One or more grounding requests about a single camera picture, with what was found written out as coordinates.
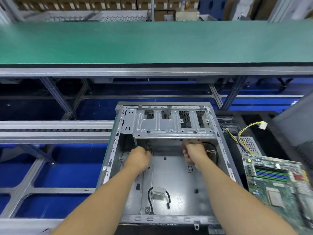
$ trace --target green ram slot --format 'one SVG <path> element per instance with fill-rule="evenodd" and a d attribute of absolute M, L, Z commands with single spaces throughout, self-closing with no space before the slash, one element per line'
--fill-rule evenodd
<path fill-rule="evenodd" d="M 256 177 L 260 177 L 260 178 L 264 178 L 264 179 L 269 179 L 269 180 L 279 180 L 279 181 L 285 181 L 285 182 L 287 182 L 287 179 L 276 178 L 276 177 L 271 177 L 271 176 L 257 175 Z"/>
<path fill-rule="evenodd" d="M 287 173 L 280 173 L 280 172 L 273 172 L 273 171 L 265 171 L 265 170 L 260 170 L 260 169 L 256 169 L 256 171 L 259 171 L 259 172 L 265 172 L 265 173 L 268 173 L 268 174 L 276 174 L 276 175 L 283 175 L 283 176 L 288 176 Z"/>

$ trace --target cable connector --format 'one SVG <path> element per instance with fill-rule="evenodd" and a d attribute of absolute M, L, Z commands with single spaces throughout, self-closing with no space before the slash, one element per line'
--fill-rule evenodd
<path fill-rule="evenodd" d="M 260 129 L 266 129 L 266 127 L 267 127 L 267 122 L 261 121 L 261 124 L 259 125 L 259 128 Z"/>

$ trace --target green workbench mat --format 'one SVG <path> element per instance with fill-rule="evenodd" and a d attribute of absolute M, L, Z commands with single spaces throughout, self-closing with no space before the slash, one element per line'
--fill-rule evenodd
<path fill-rule="evenodd" d="M 58 22 L 0 27 L 0 64 L 313 62 L 313 21 Z"/>

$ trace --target motherboard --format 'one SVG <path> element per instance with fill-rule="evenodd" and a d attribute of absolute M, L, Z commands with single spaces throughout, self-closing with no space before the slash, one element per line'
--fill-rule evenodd
<path fill-rule="evenodd" d="M 313 234 L 313 191 L 299 162 L 242 153 L 248 189 L 300 235 Z"/>

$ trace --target hand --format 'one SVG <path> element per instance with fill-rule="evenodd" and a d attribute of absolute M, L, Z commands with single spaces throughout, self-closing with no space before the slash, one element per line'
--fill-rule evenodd
<path fill-rule="evenodd" d="M 209 159 L 201 141 L 184 139 L 182 153 L 187 162 L 194 162 L 196 168 L 201 171 L 203 162 Z"/>
<path fill-rule="evenodd" d="M 135 169 L 138 174 L 142 173 L 149 166 L 151 154 L 143 147 L 132 149 L 124 164 L 124 168 Z"/>

